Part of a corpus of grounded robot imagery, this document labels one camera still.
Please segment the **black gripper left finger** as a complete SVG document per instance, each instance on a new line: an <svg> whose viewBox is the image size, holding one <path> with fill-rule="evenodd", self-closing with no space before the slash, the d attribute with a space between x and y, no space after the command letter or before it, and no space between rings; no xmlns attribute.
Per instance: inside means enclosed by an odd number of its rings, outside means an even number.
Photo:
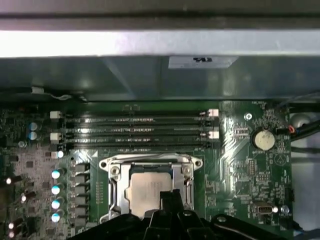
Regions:
<svg viewBox="0 0 320 240"><path fill-rule="evenodd" d="M140 219L131 213L119 215L85 230L71 240L169 240L171 238L173 192L160 192L160 209Z"/></svg>

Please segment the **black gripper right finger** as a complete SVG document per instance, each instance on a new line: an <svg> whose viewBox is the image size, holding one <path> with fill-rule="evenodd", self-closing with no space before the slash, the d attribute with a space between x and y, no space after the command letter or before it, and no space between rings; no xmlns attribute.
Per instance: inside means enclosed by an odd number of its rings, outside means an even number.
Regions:
<svg viewBox="0 0 320 240"><path fill-rule="evenodd" d="M183 240L276 240L278 236L260 227L225 214L211 220L200 218L193 210L185 209L180 191L174 189L173 209L182 230Z"/></svg>

